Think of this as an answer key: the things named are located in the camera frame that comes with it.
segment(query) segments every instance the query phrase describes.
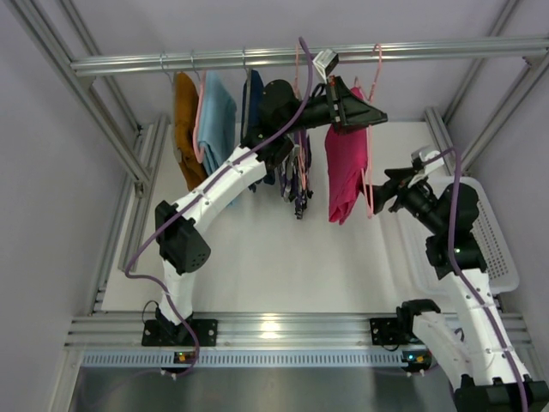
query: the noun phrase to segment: gray floor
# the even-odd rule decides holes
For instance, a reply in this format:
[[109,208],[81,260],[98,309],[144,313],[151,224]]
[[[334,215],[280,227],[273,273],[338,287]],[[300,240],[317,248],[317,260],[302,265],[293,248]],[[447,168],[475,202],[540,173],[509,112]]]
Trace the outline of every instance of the gray floor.
[[[81,372],[71,412],[455,410],[440,368],[411,379],[368,368],[198,369],[176,382],[154,371],[105,397],[136,372],[122,368]],[[98,401],[92,408],[86,406]]]

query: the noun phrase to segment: perforated metal strip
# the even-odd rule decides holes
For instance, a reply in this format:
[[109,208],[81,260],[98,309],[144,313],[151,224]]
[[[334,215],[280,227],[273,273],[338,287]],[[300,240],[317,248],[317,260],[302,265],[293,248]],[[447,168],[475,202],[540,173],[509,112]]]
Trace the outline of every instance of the perforated metal strip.
[[[91,350],[83,367],[181,367],[176,351]],[[362,350],[215,350],[202,351],[197,367],[402,367],[402,352]]]

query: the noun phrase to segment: brown garment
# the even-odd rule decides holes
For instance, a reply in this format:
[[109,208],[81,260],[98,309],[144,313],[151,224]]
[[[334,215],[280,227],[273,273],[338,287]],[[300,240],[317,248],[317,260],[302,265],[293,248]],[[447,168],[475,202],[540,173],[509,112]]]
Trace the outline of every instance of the brown garment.
[[185,73],[175,76],[175,143],[181,152],[181,172],[190,191],[200,185],[208,175],[196,160],[192,148],[192,131],[195,129],[198,93],[195,83]]

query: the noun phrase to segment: magenta garment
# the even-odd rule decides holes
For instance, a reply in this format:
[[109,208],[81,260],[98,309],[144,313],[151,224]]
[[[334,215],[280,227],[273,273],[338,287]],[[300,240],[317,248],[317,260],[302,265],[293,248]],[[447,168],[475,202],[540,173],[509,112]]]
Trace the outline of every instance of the magenta garment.
[[[359,88],[351,92],[360,99]],[[366,129],[347,135],[338,135],[330,126],[326,141],[329,180],[329,221],[339,221],[342,225],[353,211],[362,187],[362,169],[368,165],[366,153]]]

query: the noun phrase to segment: laundry basket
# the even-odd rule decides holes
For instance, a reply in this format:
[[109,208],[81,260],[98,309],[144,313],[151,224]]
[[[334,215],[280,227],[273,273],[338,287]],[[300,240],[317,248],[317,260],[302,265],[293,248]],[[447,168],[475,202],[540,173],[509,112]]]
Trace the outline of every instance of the laundry basket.
[[[453,176],[429,178],[429,184],[437,197],[453,182]],[[492,293],[515,290],[519,283],[518,272],[488,198],[479,181],[462,178],[461,182],[473,187],[479,195],[479,218],[473,224],[472,232],[488,266]],[[445,294],[425,254],[425,239],[432,233],[405,210],[396,216],[415,283],[428,294]]]

